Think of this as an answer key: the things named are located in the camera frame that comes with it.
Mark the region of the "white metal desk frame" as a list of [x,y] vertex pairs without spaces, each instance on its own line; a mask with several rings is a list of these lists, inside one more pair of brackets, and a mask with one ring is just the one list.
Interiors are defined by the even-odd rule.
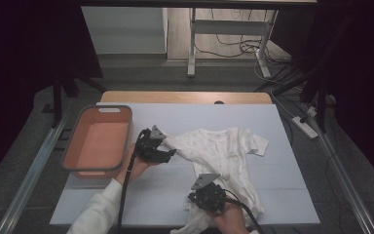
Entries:
[[188,55],[187,76],[195,76],[197,34],[221,35],[252,35],[260,36],[261,44],[255,51],[258,65],[264,78],[270,78],[271,73],[266,64],[265,50],[270,39],[278,10],[268,10],[266,18],[262,21],[221,20],[221,19],[196,19],[196,8],[190,8],[190,49]]

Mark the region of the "white board sheet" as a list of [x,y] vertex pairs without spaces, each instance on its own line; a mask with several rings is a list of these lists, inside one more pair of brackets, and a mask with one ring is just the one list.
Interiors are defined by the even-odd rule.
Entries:
[[[241,127],[269,141],[263,157],[249,154],[247,171],[265,213],[262,225],[311,225],[319,218],[273,104],[133,103],[133,137],[153,125],[170,136],[204,128]],[[175,155],[169,163],[148,169],[129,185],[123,225],[170,228],[187,223],[188,194],[196,180],[193,165]]]

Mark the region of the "white baby romper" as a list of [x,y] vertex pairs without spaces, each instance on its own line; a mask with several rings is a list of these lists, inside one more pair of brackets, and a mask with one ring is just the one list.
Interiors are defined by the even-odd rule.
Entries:
[[180,136],[168,136],[164,144],[191,161],[196,176],[220,174],[215,183],[237,195],[255,217],[264,213],[247,172],[246,155],[263,156],[269,145],[267,139],[242,128],[219,132],[198,129]]

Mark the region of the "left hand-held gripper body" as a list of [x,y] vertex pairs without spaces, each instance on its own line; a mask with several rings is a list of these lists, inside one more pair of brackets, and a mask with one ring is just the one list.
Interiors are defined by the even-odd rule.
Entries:
[[168,157],[167,151],[158,149],[166,137],[156,125],[142,130],[135,143],[135,154],[148,162],[168,163],[171,157]]

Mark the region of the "black metal stand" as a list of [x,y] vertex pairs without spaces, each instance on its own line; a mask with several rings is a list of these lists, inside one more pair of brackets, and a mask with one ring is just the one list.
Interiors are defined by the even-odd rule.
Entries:
[[317,97],[317,124],[320,130],[324,133],[324,112],[326,106],[326,82],[322,78],[311,78],[307,81],[300,98],[303,102],[310,102],[314,96]]
[[61,91],[65,91],[66,95],[70,98],[78,96],[79,89],[75,80],[81,80],[100,93],[106,92],[106,89],[96,81],[89,77],[86,77],[80,73],[72,72],[67,76],[55,75],[53,79],[53,97],[54,97],[54,121],[53,128],[57,127],[62,117],[62,103],[61,103]]

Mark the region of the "person's right hand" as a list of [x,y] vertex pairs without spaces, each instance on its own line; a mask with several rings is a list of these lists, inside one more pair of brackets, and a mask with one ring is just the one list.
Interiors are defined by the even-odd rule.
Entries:
[[246,229],[243,209],[235,204],[226,203],[221,213],[206,213],[222,234],[249,234]]

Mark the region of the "orange plastic basket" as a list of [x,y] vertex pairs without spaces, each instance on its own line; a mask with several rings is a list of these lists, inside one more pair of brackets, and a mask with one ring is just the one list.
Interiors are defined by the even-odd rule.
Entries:
[[61,165],[78,178],[111,178],[130,145],[132,110],[126,105],[85,107],[76,121]]

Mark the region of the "person's left hand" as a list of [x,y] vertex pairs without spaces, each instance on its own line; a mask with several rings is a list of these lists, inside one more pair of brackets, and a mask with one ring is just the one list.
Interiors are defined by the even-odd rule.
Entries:
[[[124,184],[125,177],[127,174],[127,169],[131,162],[131,155],[134,151],[134,145],[132,144],[126,151],[126,154],[123,156],[122,166],[117,175],[115,176],[115,180],[120,184]],[[133,166],[131,169],[131,174],[129,178],[129,182],[140,177],[148,168],[152,166],[157,166],[157,163],[146,162],[142,158],[136,157],[133,162]]]

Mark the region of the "dark curtain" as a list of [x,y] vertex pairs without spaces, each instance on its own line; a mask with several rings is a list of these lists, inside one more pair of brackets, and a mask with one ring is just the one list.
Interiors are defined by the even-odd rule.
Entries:
[[0,0],[0,163],[37,92],[101,76],[80,0]]
[[352,22],[321,75],[336,119],[374,167],[374,0],[318,0],[315,10],[281,10],[272,41],[308,72],[345,17]]

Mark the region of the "aluminium floor rail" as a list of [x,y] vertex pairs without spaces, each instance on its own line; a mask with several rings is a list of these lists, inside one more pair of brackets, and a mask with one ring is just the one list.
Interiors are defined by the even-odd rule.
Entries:
[[0,221],[0,234],[12,234],[60,136],[67,116],[48,132],[9,208]]
[[312,128],[318,133],[320,145],[327,155],[327,162],[332,168],[335,177],[337,178],[344,195],[352,207],[355,218],[363,232],[363,234],[374,234],[374,220],[370,212],[365,206],[362,198],[357,192],[352,180],[350,179],[338,153],[336,141],[331,140],[328,131],[322,132],[317,124],[317,116],[311,117],[308,115],[309,122]]

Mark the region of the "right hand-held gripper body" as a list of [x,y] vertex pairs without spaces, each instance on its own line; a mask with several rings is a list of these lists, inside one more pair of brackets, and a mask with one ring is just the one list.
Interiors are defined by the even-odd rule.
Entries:
[[221,213],[224,210],[227,195],[223,188],[214,181],[220,174],[200,174],[192,185],[189,200],[200,209],[211,213]]

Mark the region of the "white power strip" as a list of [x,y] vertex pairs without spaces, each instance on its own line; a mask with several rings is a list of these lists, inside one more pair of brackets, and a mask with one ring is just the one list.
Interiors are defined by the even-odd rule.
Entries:
[[314,139],[318,137],[318,133],[312,127],[310,127],[306,122],[301,122],[301,118],[299,116],[293,117],[291,121],[309,139]]

